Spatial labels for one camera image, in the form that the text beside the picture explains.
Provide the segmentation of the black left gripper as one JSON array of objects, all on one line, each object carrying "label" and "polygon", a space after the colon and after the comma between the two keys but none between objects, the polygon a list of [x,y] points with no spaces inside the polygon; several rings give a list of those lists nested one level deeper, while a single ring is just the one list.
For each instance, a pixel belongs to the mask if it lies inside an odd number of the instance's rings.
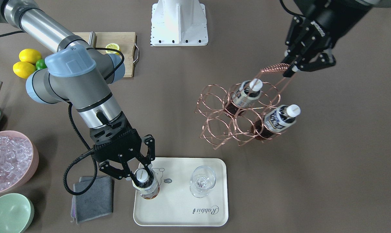
[{"label": "black left gripper", "polygon": [[332,37],[315,20],[295,15],[285,40],[287,51],[280,62],[287,70],[284,78],[291,78],[297,72],[314,72],[336,65],[332,54]]}]

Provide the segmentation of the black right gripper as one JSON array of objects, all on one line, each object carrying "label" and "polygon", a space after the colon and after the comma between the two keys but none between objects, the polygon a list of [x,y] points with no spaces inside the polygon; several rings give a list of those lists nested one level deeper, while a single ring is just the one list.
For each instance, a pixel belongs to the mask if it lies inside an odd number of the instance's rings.
[{"label": "black right gripper", "polygon": [[[147,154],[143,158],[142,165],[147,172],[152,168],[152,162],[155,160],[155,139],[151,134],[141,139],[137,130],[130,125],[124,112],[121,112],[108,125],[91,128],[90,137],[94,142],[92,158],[100,162],[99,170],[112,178],[117,180],[125,178],[139,186],[128,162],[134,158],[140,160],[142,141],[147,146]],[[122,169],[111,166],[109,160],[120,163]]]}]

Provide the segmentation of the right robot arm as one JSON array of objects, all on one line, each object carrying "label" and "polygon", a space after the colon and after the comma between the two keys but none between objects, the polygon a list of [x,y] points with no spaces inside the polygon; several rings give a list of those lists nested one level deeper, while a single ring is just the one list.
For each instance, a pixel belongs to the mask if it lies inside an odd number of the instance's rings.
[{"label": "right robot arm", "polygon": [[53,52],[45,59],[47,68],[28,77],[26,90],[37,102],[68,102],[75,107],[94,141],[83,158],[91,155],[100,171],[132,180],[138,187],[138,177],[128,165],[137,159],[154,180],[150,168],[155,140],[151,135],[139,136],[108,87],[124,76],[123,60],[100,53],[32,0],[0,0],[0,23],[22,30]]}]

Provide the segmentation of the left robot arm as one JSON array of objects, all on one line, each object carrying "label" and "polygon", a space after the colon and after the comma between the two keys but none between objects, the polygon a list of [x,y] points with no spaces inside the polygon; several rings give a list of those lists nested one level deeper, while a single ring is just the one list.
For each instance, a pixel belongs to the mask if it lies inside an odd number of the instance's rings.
[{"label": "left robot arm", "polygon": [[300,13],[293,16],[282,60],[287,65],[283,77],[296,72],[313,72],[336,65],[332,53],[345,36],[373,8],[391,8],[391,0],[295,0]]}]

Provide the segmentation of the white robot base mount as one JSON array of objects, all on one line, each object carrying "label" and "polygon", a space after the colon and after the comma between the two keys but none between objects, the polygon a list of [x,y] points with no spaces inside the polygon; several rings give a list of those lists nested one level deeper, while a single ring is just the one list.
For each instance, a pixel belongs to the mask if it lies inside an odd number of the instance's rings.
[{"label": "white robot base mount", "polygon": [[206,46],[206,7],[198,0],[159,0],[152,5],[151,46]]}]

